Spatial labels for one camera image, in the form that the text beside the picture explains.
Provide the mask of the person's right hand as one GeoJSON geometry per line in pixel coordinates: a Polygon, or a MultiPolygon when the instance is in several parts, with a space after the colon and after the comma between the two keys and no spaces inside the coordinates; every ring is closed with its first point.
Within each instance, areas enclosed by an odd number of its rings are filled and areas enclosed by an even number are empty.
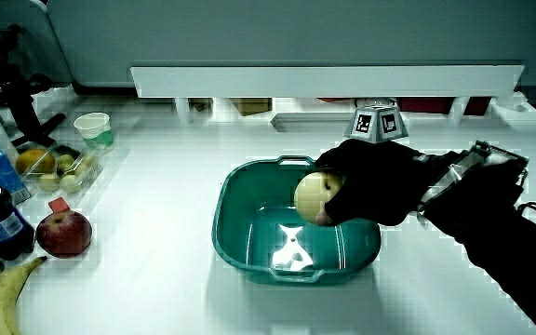
{"type": "Polygon", "coordinates": [[[358,107],[346,140],[315,161],[318,171],[342,176],[339,191],[311,217],[315,224],[334,226],[355,218],[394,226],[418,203],[425,188],[419,151],[397,143],[407,135],[396,106],[358,107]]]}

